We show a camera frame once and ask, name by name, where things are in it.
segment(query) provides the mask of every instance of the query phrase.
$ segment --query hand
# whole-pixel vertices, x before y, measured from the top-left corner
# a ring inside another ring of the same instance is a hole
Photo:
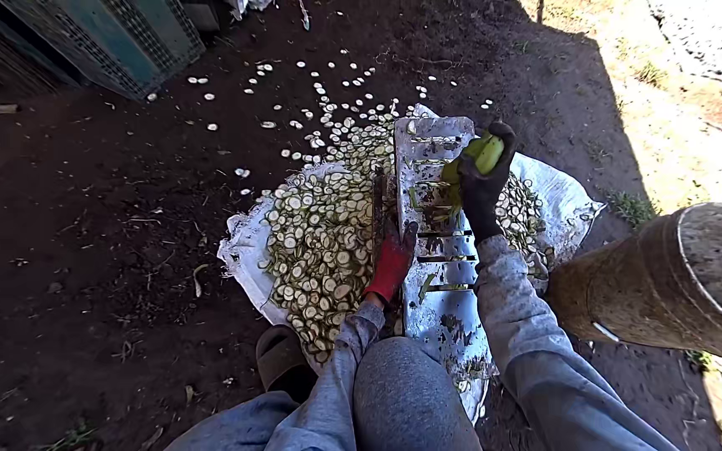
[[[503,234],[503,230],[497,225],[495,204],[508,180],[508,169],[514,158],[516,140],[514,130],[502,122],[492,122],[488,130],[503,139],[503,154],[492,171],[485,176],[481,175],[475,166],[475,160],[466,155],[462,155],[458,169],[461,202],[476,243]]]
[[[375,276],[362,294],[367,299],[370,298],[367,293],[377,294],[378,298],[383,301],[378,304],[378,307],[383,307],[384,302],[386,304],[391,302],[397,288],[406,279],[408,268],[411,267],[414,260],[416,228],[416,222],[409,222],[401,239],[395,221],[391,218],[386,221],[386,237],[380,245],[378,261],[375,264]]]

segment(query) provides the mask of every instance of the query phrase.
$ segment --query metal slicer board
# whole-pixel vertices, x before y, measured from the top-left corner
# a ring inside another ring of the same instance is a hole
[[[440,181],[442,166],[472,138],[473,121],[467,117],[403,118],[395,124],[400,232],[411,220],[419,226],[415,261],[402,291],[404,332],[438,354],[468,415],[477,407],[471,404],[481,400],[478,395],[465,400],[465,390],[486,384],[493,367],[473,293],[478,254],[463,211],[457,223],[434,218],[447,215],[451,204],[447,184]],[[434,279],[421,299],[429,274]]]

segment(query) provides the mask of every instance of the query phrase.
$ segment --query gray sleeve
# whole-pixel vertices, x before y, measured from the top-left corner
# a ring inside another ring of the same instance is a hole
[[[356,368],[383,325],[383,311],[366,301],[355,314],[344,319],[333,355],[323,367],[311,395],[277,425],[267,450],[356,449],[352,414]]]
[[[503,384],[548,449],[676,449],[573,351],[500,235],[477,246],[478,313]]]

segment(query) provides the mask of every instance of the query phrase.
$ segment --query gray pants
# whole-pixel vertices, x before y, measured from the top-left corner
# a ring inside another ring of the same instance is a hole
[[[261,451],[298,405],[285,392],[265,393],[201,421],[166,451]],[[445,368],[405,337],[380,341],[364,354],[353,416],[360,449],[480,449]]]

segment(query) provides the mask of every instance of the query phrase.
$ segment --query dark soil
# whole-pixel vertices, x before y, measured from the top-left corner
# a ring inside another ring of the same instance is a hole
[[[313,3],[310,32],[296,4],[226,30],[152,104],[91,87],[24,99],[21,112],[0,117],[0,448],[50,444],[82,421],[104,449],[138,449],[164,428],[151,447],[163,449],[197,421],[262,392],[254,343],[268,323],[221,277],[215,252],[226,218],[253,204],[238,192],[274,188],[295,168],[278,152],[303,142],[284,124],[299,108],[317,108],[311,78],[294,75],[299,59],[323,80],[336,61],[331,92],[342,91],[349,60],[375,65],[364,89],[377,99],[414,103],[422,84],[440,115],[477,124],[503,118],[521,152],[576,177],[594,198],[602,190],[643,194],[588,38],[531,23],[512,0],[346,3],[344,16],[336,2]],[[261,60],[280,62],[247,96]],[[193,86],[188,76],[210,81]],[[204,101],[205,92],[216,100]],[[494,106],[483,110],[486,98]],[[288,113],[272,111],[278,103]],[[268,119],[279,129],[258,127]],[[219,130],[207,132],[209,122]],[[236,177],[237,167],[252,175]],[[584,248],[628,232],[607,215]],[[192,272],[206,263],[196,298]],[[719,447],[699,377],[687,364],[679,371],[680,352],[596,344],[582,353],[677,446],[685,447],[683,421],[695,421],[692,447]],[[478,429],[487,448],[538,446],[499,387]]]

